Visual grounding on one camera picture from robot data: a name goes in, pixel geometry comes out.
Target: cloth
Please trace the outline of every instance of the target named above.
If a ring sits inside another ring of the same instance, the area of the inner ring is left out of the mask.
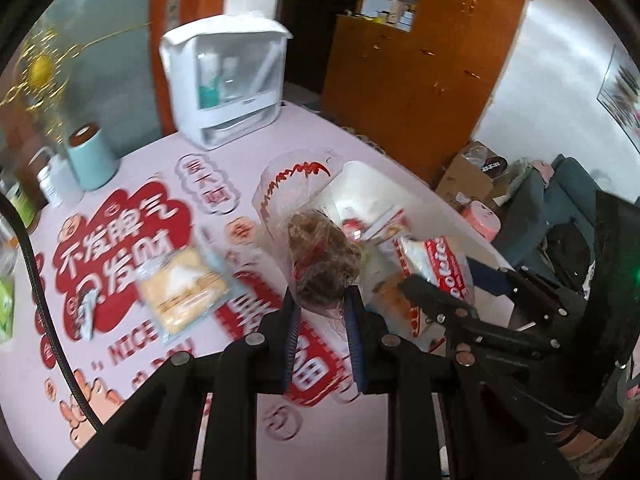
[[[607,440],[599,440],[584,455],[570,460],[580,480],[596,480],[613,462],[640,418],[640,396],[625,402],[625,412],[618,427]]]
[[[548,187],[551,182],[551,178],[554,176],[556,170],[554,170],[551,164],[547,164],[546,162],[542,162],[542,160],[534,160],[530,166],[535,170],[540,172],[542,175],[542,180],[545,181],[545,187]]]

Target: doorway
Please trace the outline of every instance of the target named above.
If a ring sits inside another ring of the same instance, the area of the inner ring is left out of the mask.
[[[354,11],[357,0],[280,0],[277,20],[293,38],[287,45],[285,81],[302,99],[322,93],[339,14]]]

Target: bread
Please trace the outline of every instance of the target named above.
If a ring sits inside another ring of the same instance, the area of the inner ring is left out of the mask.
[[[166,332],[174,335],[201,316],[229,287],[198,251],[187,247],[168,257],[161,269],[139,284],[142,299]]]
[[[334,307],[360,273],[360,248],[318,211],[296,213],[288,227],[298,299],[306,306]]]

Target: plastic bag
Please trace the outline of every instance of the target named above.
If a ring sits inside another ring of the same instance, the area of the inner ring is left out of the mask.
[[[418,274],[454,298],[474,304],[474,284],[465,253],[455,238],[415,240],[399,235],[381,245],[405,276]]]
[[[389,240],[402,231],[409,230],[409,221],[404,212],[404,208],[393,206],[383,215],[373,222],[373,224],[362,234],[361,240],[373,240],[379,244]]]
[[[288,228],[295,297],[321,314],[337,308],[360,273],[360,248],[319,211],[297,211]]]
[[[295,300],[334,318],[344,287],[357,277],[360,251],[311,203],[343,165],[330,150],[285,153],[264,170],[252,200]]]
[[[194,245],[140,265],[136,286],[161,327],[164,342],[231,297],[225,269],[212,264],[212,258]]]
[[[486,146],[482,146],[481,144],[476,144],[474,146],[469,146],[462,153],[462,156],[466,158],[466,160],[468,160],[476,168],[482,168],[484,166],[484,163],[486,162],[488,153],[489,152]]]

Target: white bottle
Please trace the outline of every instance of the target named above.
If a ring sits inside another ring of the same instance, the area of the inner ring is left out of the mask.
[[[220,76],[220,102],[228,103],[242,97],[240,82],[236,72],[238,70],[237,57],[225,57],[222,61],[222,74]]]
[[[82,200],[84,191],[78,185],[68,160],[62,158],[48,146],[44,146],[33,155],[30,164],[44,152],[49,155],[49,161],[36,175],[42,194],[53,208],[63,204],[66,207],[77,205]]]

